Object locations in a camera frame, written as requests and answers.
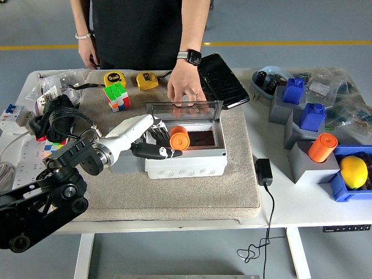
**yellow tape measure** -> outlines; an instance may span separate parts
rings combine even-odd
[[[155,88],[159,85],[158,78],[151,71],[144,71],[140,73],[137,78],[138,88],[141,91],[149,90]]]
[[[105,74],[103,80],[106,87],[113,85],[114,83],[121,83],[124,88],[127,88],[126,79],[124,78],[123,73],[119,71],[108,72],[107,74]]]

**human hand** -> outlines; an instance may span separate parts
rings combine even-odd
[[[184,59],[177,59],[168,82],[168,98],[172,102],[182,102],[184,95],[189,101],[206,101],[198,68]]]
[[[99,59],[97,56],[97,48],[95,46],[94,37],[79,40],[79,54],[84,64],[92,70],[96,70],[99,67]]]

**beige mat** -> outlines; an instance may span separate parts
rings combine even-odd
[[[145,114],[146,102],[169,101],[166,83],[139,91],[139,72],[124,70],[131,108],[112,113],[102,88],[85,90],[80,111],[105,135],[124,119]],[[92,71],[87,83],[103,83],[107,71]],[[253,218],[260,210],[259,193],[241,107],[221,113],[227,160],[223,176],[151,180],[146,172],[114,174],[105,169],[90,176],[80,169],[90,194],[88,210],[79,221],[207,220]],[[78,122],[74,132],[87,128]]]

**blue container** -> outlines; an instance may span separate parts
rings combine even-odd
[[[333,151],[334,155],[354,155],[365,152],[372,155],[372,145],[338,145]],[[339,171],[330,181],[333,197],[337,202],[347,202],[350,199],[372,199],[372,190],[349,190]]]

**orange cylinder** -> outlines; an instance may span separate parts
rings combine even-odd
[[[190,146],[190,137],[182,126],[175,126],[170,130],[170,147],[175,150],[186,150]]]
[[[328,133],[320,134],[309,149],[309,157],[317,163],[323,163],[338,145],[337,139]]]

